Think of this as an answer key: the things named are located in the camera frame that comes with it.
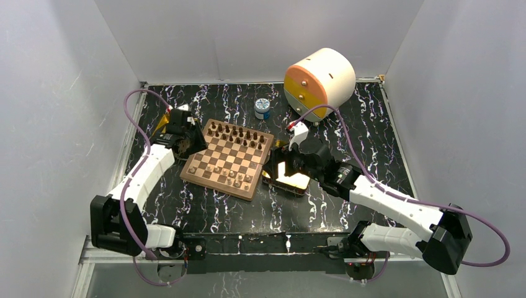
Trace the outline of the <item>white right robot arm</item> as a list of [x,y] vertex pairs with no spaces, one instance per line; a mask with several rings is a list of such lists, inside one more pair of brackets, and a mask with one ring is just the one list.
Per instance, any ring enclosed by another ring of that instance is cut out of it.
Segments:
[[340,243],[322,251],[336,258],[365,257],[378,251],[401,253],[424,260],[444,274],[457,273],[472,240],[464,214],[447,209],[432,209],[399,200],[380,190],[359,166],[337,160],[319,140],[284,144],[270,150],[263,165],[271,177],[303,174],[317,181],[328,194],[375,210],[399,224],[386,227],[360,221]]

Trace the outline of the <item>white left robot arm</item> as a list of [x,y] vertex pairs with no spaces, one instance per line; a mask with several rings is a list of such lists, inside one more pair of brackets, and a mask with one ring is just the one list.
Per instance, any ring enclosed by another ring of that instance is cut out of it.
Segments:
[[179,158],[188,158],[207,149],[200,121],[189,105],[166,114],[149,141],[139,162],[106,196],[97,195],[90,203],[93,246],[129,256],[161,248],[170,258],[185,251],[185,241],[175,227],[147,224],[142,211],[149,195],[164,173]]

